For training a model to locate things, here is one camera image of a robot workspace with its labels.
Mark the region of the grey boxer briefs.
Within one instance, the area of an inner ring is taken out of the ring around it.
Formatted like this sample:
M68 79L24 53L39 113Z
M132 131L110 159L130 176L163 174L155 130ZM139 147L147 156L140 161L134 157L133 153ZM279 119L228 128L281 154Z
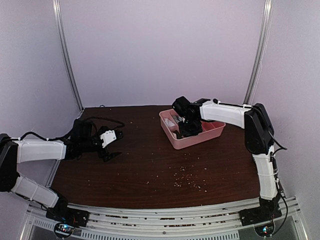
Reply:
M179 115L172 115L171 117L177 124L183 120Z

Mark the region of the pink divided organizer box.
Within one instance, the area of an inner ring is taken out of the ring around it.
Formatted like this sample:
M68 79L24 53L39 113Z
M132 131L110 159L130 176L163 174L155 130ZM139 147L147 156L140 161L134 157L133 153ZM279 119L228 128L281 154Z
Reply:
M226 124L218 121L197 121L185 124L174 109L159 113L160 125L166 137L176 150L191 147L221 136Z

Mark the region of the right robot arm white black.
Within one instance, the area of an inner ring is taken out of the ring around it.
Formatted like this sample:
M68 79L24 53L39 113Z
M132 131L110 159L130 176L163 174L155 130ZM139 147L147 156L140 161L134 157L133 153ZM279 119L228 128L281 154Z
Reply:
M244 145L256 165L260 192L258 207L239 211L243 226L272 221L282 215L278 204L281 194L275 160L277 141L263 104L237 105L207 98L190 102L181 96L173 102L172 108L183 119L178 123L183 137L199 135L203 131L202 122L222 122L244 130Z

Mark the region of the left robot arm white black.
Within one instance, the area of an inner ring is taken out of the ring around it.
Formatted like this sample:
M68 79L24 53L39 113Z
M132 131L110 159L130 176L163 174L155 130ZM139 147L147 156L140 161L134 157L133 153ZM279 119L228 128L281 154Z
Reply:
M104 162L120 155L109 152L108 145L123 138L121 128L125 123L109 119L115 127L106 125L100 128L94 123L99 117L76 119L72 129L63 136L45 138L29 131L21 137L13 138L0 135L0 190L14 193L28 201L38 203L45 211L46 217L75 228L86 227L89 212L69 207L69 201L57 191L38 184L36 181L20 174L17 165L26 162L44 160L79 159L84 153L97 153Z

